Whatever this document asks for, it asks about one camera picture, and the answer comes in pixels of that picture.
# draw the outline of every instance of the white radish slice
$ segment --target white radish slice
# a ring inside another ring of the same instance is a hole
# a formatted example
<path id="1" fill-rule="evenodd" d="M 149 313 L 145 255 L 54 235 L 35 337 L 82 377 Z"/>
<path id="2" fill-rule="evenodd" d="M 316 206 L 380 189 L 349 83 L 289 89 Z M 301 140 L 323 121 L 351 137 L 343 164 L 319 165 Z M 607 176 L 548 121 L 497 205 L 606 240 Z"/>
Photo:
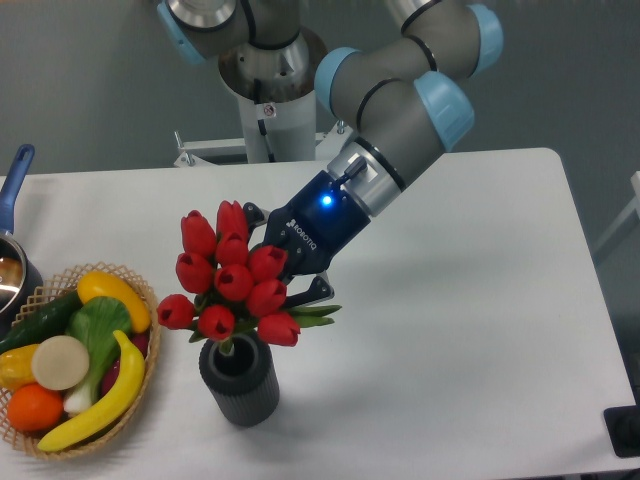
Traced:
<path id="1" fill-rule="evenodd" d="M 67 390 L 80 383 L 89 371 L 89 352 L 73 337 L 51 337 L 34 352 L 31 371 L 44 388 Z"/>

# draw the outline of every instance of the woven basket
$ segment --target woven basket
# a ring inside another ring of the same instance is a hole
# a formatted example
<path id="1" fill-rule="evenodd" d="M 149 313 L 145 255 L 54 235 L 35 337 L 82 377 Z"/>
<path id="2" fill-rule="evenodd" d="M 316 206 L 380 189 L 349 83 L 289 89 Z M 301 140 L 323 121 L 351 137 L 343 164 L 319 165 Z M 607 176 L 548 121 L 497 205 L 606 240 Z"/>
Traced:
<path id="1" fill-rule="evenodd" d="M 149 337 L 149 351 L 146 359 L 146 371 L 142 387 L 131 407 L 129 407 L 125 414 L 117 420 L 117 423 L 115 423 L 107 433 L 93 441 L 78 444 L 61 452 L 55 453 L 41 452 L 37 447 L 40 437 L 23 434 L 9 424 L 9 421 L 7 420 L 7 404 L 11 398 L 11 392 L 5 389 L 0 389 L 0 435 L 4 441 L 11 444 L 14 450 L 23 451 L 31 457 L 43 460 L 67 460 L 93 453 L 106 445 L 107 442 L 120 433 L 131 419 L 131 416 L 137 410 L 138 405 L 147 390 L 153 371 L 155 370 L 158 360 L 158 350 L 160 348 L 160 327 L 158 325 L 158 316 L 156 313 L 158 300 L 147 282 L 125 266 L 116 266 L 101 262 L 96 265 L 78 265 L 74 268 L 65 270 L 62 274 L 55 275 L 51 280 L 47 280 L 42 287 L 38 287 L 34 294 L 29 297 L 27 304 L 22 306 L 20 313 L 16 316 L 14 325 L 17 322 L 22 321 L 31 312 L 37 310 L 41 305 L 50 302 L 54 298 L 70 290 L 73 290 L 80 277 L 93 270 L 108 272 L 125 280 L 136 291 L 136 293 L 138 293 L 149 309 L 149 313 L 151 314 L 151 332 Z"/>

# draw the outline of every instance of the pot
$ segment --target pot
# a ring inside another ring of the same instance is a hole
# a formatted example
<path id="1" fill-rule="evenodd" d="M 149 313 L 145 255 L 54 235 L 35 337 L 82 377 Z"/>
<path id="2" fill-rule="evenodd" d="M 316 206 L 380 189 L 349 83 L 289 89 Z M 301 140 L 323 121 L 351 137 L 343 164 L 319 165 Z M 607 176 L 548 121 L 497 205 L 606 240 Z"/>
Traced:
<path id="1" fill-rule="evenodd" d="M 18 148 L 0 190 L 0 340 L 11 329 L 13 320 L 29 295 L 42 285 L 40 272 L 12 237 L 16 198 L 34 154 L 32 145 Z"/>

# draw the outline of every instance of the green tulip leaf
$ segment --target green tulip leaf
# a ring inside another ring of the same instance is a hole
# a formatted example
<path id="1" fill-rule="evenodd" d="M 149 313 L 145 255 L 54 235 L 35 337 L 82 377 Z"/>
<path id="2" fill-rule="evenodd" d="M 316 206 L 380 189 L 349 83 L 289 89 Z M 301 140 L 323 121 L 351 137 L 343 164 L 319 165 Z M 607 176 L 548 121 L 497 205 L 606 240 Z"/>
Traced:
<path id="1" fill-rule="evenodd" d="M 196 330 L 195 332 L 193 332 L 191 337 L 189 337 L 189 343 L 196 343 L 196 342 L 199 342 L 199 341 L 204 340 L 206 338 L 207 337 L 202 335 L 202 333 L 200 333 L 199 330 Z"/>
<path id="2" fill-rule="evenodd" d="M 233 334 L 236 335 L 238 333 L 247 333 L 253 330 L 258 326 L 257 320 L 247 320 L 246 322 L 236 322 L 235 327 L 233 328 Z"/>
<path id="3" fill-rule="evenodd" d="M 331 325 L 335 323 L 333 318 L 329 317 L 312 317 L 309 315 L 296 315 L 293 316 L 300 328 L 321 327 L 323 325 Z"/>
<path id="4" fill-rule="evenodd" d="M 342 305 L 322 305 L 320 307 L 293 307 L 287 309 L 287 312 L 292 317 L 305 316 L 305 317 L 325 317 L 337 312 L 342 308 Z"/>

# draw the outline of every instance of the blue pot handle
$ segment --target blue pot handle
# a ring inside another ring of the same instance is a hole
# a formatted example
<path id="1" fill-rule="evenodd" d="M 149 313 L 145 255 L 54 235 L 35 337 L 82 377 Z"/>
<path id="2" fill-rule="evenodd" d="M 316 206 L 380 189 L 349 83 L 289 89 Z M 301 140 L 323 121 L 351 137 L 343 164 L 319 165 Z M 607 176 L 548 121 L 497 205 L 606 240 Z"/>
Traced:
<path id="1" fill-rule="evenodd" d="M 13 159 L 2 190 L 0 190 L 0 232 L 13 233 L 13 211 L 22 181 L 27 175 L 31 160 L 36 153 L 33 145 L 22 145 Z"/>

